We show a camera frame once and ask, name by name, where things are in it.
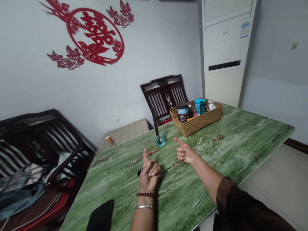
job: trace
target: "red chair cushion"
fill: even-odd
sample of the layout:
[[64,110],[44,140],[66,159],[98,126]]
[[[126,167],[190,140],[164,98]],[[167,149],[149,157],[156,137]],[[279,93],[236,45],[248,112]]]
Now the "red chair cushion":
[[172,118],[170,117],[169,119],[166,119],[166,120],[162,121],[160,124],[164,125],[164,124],[169,123],[171,121],[172,121]]

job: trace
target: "silver bracelet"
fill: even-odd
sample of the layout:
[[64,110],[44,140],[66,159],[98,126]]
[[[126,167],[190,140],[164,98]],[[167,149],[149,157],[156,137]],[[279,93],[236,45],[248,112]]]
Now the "silver bracelet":
[[139,205],[139,206],[136,206],[136,209],[142,209],[142,208],[153,208],[154,206],[153,205]]

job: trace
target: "floor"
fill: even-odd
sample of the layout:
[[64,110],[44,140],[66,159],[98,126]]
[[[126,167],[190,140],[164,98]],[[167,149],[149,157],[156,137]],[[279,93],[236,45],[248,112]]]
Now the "floor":
[[[298,231],[308,231],[308,155],[281,145],[240,184],[254,198],[278,213]],[[201,224],[213,230],[215,212]]]

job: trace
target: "green wooden table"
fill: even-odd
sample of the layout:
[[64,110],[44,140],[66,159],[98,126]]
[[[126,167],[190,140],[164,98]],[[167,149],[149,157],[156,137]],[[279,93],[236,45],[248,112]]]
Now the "green wooden table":
[[[114,199],[112,231],[128,230],[138,192],[137,172],[142,168],[143,149],[158,149],[149,156],[164,171],[158,192],[158,230],[192,230],[213,209],[214,204],[190,165],[180,163],[173,137],[194,148],[214,169],[240,184],[262,164],[293,132],[294,127],[239,108],[223,104],[223,118],[183,137],[173,123],[159,127],[166,144],[158,148],[154,130],[99,154],[90,169],[61,231],[86,230],[91,212]],[[214,140],[218,135],[224,138]]]

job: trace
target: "dark sleeve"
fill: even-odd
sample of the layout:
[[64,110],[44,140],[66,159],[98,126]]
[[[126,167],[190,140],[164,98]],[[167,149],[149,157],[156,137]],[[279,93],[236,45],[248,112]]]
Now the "dark sleeve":
[[217,191],[219,220],[233,230],[294,230],[281,216],[224,178]]

